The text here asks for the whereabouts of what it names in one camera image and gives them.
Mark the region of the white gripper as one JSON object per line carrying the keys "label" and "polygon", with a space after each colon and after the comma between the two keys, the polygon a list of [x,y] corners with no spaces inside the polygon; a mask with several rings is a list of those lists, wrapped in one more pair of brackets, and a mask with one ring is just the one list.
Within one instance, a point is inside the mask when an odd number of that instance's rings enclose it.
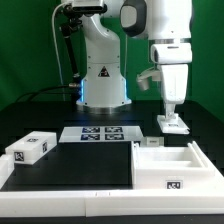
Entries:
{"label": "white gripper", "polygon": [[162,97],[165,102],[165,118],[175,118],[175,105],[182,104],[186,97],[188,65],[161,65]]}

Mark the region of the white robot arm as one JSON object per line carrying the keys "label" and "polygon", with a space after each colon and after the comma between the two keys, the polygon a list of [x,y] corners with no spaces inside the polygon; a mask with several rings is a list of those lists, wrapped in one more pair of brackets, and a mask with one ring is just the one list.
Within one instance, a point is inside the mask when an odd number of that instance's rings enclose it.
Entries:
{"label": "white robot arm", "polygon": [[120,39],[102,25],[103,17],[119,20],[123,32],[152,43],[154,64],[137,76],[140,88],[148,79],[160,81],[165,113],[162,121],[179,120],[175,106],[185,100],[188,64],[192,61],[190,22],[192,0],[61,0],[63,13],[73,27],[83,28],[87,74],[82,79],[81,108],[94,112],[129,105],[126,79],[120,71]]}

